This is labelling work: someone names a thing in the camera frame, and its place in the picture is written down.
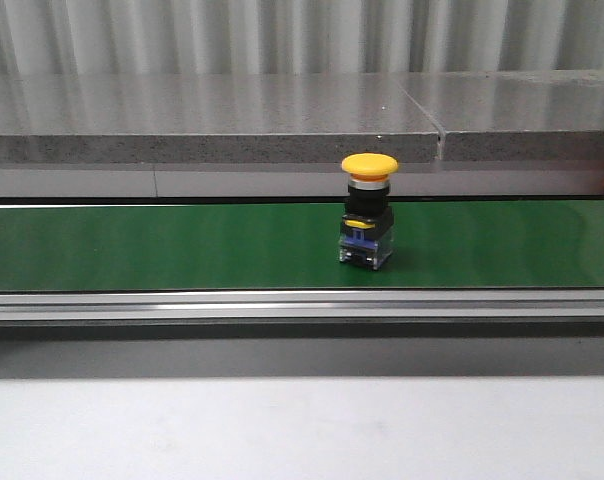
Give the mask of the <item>yellow mushroom push button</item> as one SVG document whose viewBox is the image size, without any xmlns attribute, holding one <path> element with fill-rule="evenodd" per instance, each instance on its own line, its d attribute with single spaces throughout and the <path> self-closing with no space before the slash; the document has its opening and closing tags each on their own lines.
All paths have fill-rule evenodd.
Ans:
<svg viewBox="0 0 604 480">
<path fill-rule="evenodd" d="M 394 214 L 389 177 L 398 170 L 392 156 L 356 153 L 341 169 L 349 175 L 348 197 L 340 223 L 339 261 L 379 270 L 393 252 Z"/>
</svg>

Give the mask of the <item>grey granite slab right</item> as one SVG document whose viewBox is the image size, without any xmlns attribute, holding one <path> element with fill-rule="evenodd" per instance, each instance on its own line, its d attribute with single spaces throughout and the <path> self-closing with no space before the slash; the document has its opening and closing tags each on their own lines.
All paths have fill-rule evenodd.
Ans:
<svg viewBox="0 0 604 480">
<path fill-rule="evenodd" d="M 397 82 L 454 162 L 604 164 L 604 70 L 410 73 Z"/>
</svg>

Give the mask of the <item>grey granite slab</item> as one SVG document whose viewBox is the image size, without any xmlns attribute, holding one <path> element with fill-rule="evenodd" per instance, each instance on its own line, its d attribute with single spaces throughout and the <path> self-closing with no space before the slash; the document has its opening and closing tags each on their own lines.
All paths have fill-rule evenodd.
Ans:
<svg viewBox="0 0 604 480">
<path fill-rule="evenodd" d="M 428 163 L 438 140 L 385 75 L 0 76 L 0 164 Z"/>
<path fill-rule="evenodd" d="M 410 73 L 397 82 L 454 162 L 604 164 L 604 70 Z"/>
</svg>

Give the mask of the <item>green conveyor belt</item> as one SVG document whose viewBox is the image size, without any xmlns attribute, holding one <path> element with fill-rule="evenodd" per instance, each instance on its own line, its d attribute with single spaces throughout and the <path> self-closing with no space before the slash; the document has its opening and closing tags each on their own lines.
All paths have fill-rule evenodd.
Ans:
<svg viewBox="0 0 604 480">
<path fill-rule="evenodd" d="M 398 202 L 377 272 L 338 203 L 0 208 L 0 292 L 604 287 L 604 201 Z"/>
</svg>

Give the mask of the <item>grey granite slab left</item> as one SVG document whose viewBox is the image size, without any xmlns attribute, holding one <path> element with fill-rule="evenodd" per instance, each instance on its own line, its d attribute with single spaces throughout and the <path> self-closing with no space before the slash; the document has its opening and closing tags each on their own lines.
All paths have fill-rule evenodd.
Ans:
<svg viewBox="0 0 604 480">
<path fill-rule="evenodd" d="M 428 163 L 438 140 L 385 75 L 0 76 L 0 164 Z"/>
</svg>

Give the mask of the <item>aluminium conveyor frame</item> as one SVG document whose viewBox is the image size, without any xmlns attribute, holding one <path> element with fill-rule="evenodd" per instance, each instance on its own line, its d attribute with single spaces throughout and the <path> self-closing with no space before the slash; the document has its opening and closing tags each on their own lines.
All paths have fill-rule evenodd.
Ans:
<svg viewBox="0 0 604 480">
<path fill-rule="evenodd" d="M 604 336 L 604 288 L 0 294 L 0 338 Z"/>
</svg>

